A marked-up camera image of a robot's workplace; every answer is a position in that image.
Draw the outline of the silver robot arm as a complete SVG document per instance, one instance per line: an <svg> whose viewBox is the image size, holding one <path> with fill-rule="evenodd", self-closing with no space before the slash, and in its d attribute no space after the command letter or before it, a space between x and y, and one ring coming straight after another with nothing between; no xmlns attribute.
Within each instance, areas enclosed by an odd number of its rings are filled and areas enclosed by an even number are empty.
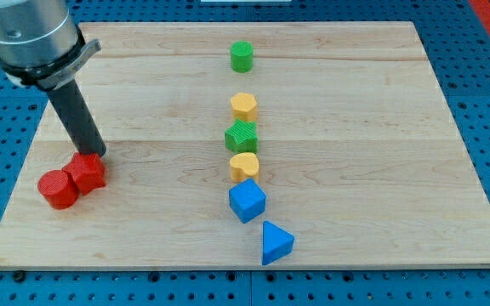
<svg viewBox="0 0 490 306"><path fill-rule="evenodd" d="M63 0L0 0L0 65L23 86L51 91L101 50L87 42Z"/></svg>

